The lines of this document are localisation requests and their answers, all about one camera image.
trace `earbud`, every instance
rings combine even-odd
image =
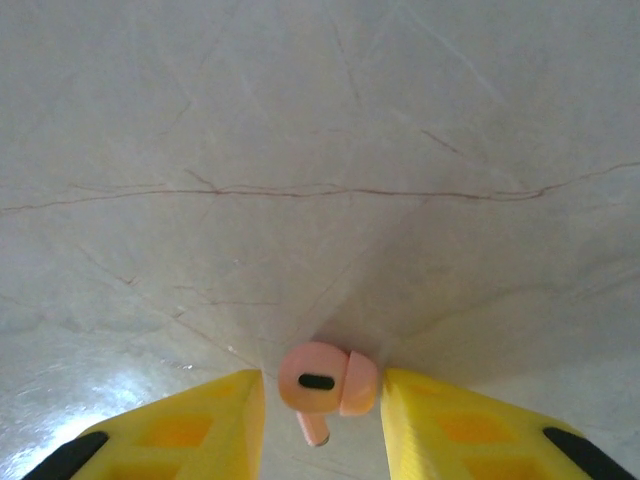
[[[333,345],[309,342],[284,358],[278,388],[284,403],[296,410],[307,443],[314,447],[329,441],[324,416],[364,415],[375,403],[376,365],[364,355],[347,355]]]

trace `earbud stem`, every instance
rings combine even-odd
[[[296,412],[304,438],[312,447],[321,447],[329,441],[329,427],[324,415]]]

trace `pink ear tip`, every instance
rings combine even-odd
[[[364,415],[376,401],[378,368],[376,364],[358,352],[351,352],[345,377],[340,415]]]

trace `marble floor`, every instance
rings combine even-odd
[[[637,0],[0,5],[0,477],[310,338],[558,416],[640,474]]]

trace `floor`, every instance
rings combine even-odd
[[[0,477],[310,338],[563,418],[640,474],[637,0],[0,5]]]

